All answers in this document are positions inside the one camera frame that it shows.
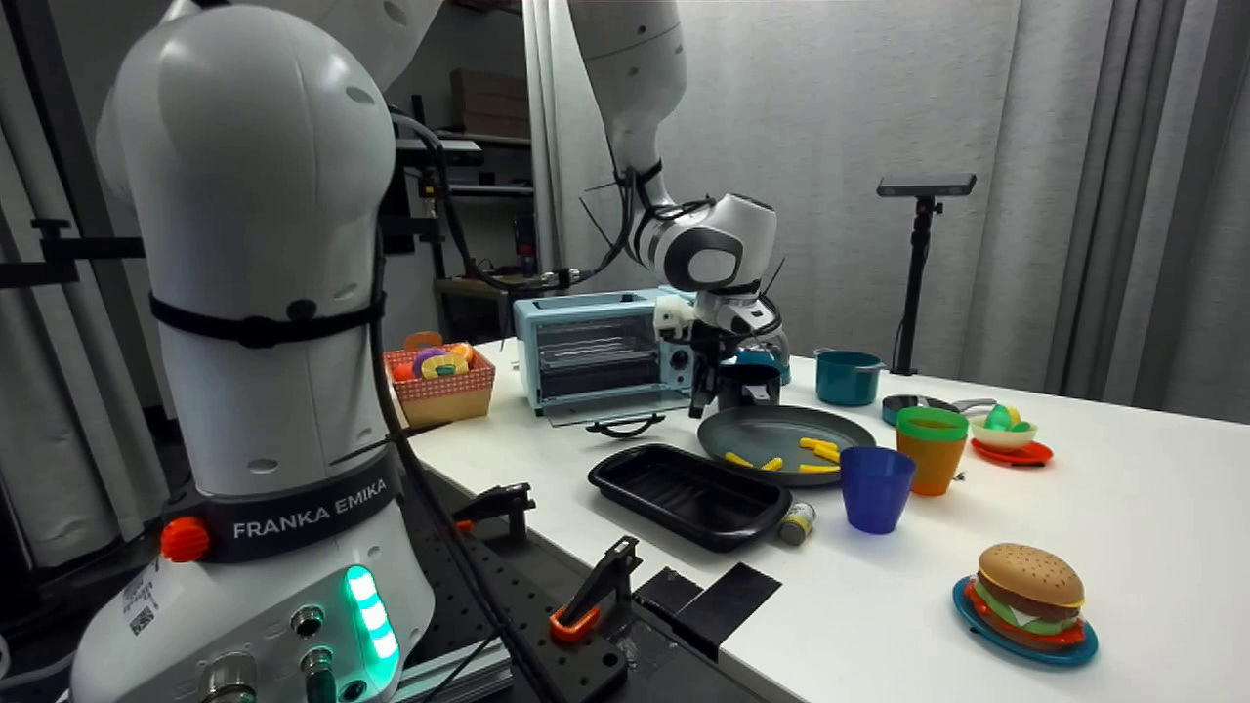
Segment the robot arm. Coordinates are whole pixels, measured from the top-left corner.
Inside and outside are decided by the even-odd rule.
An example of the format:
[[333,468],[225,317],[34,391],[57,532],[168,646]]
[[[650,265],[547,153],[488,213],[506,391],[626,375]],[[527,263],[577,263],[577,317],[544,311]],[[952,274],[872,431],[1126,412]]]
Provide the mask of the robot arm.
[[702,413],[720,365],[738,343],[783,331],[783,317],[763,301],[779,213],[747,197],[693,206],[668,197],[656,131],[687,88],[673,0],[570,0],[570,16],[626,187],[626,245],[668,285],[699,293],[693,413]]

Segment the blue plate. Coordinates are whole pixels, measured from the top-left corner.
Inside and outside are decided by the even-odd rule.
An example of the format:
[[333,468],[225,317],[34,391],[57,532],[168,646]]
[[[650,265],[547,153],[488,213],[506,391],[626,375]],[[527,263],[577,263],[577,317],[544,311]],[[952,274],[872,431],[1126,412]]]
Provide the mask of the blue plate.
[[971,614],[971,601],[966,599],[966,584],[962,578],[952,589],[950,589],[950,601],[952,601],[952,614],[967,624],[967,634],[1008,655],[1018,655],[1018,659],[1031,659],[1031,666],[1047,666],[1047,667],[1086,667],[1092,655],[1096,655],[1096,634],[1092,624],[1086,620],[1086,646],[1078,649],[1065,649],[1065,654],[1036,654],[1036,649],[1022,649],[1001,634],[992,634],[975,614]]

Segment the toy burger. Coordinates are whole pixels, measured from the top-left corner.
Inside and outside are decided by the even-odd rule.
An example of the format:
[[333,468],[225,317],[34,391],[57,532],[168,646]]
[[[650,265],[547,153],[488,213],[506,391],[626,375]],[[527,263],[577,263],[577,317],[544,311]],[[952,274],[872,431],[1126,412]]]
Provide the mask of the toy burger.
[[1082,619],[1082,578],[1039,547],[988,547],[982,571],[956,584],[952,607],[967,634],[1008,655],[1078,667],[1096,654],[1096,634]]

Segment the plate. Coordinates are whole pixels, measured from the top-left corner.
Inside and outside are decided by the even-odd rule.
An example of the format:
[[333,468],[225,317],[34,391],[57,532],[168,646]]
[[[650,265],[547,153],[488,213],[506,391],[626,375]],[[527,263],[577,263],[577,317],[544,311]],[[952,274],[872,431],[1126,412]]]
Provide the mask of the plate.
[[799,444],[805,438],[831,442],[840,453],[850,444],[874,444],[865,426],[805,408],[741,408],[712,413],[699,426],[702,453],[724,465],[733,465],[725,460],[725,453],[733,453],[755,472],[764,472],[763,465],[783,459],[783,468],[764,477],[779,477],[788,489],[837,489],[837,472],[799,472],[799,465],[825,465]]
[[1017,655],[1017,659],[1047,666],[1047,667],[1086,667],[1086,666],[1096,655],[1096,634],[1092,634],[1091,620],[1086,620],[1086,646],[1065,649],[1065,654],[1036,654],[1036,649],[1022,649],[1022,646],[1017,646],[1017,640],[1008,640],[1008,637],[1001,637],[1001,634],[992,634],[992,630],[971,614],[971,607],[967,607],[967,599],[966,599],[966,584],[967,584],[967,578],[952,584],[952,589],[950,589],[952,614],[956,614],[956,619],[967,624],[967,634],[971,634],[975,640],[984,640],[988,649],[1008,654],[1008,655]]

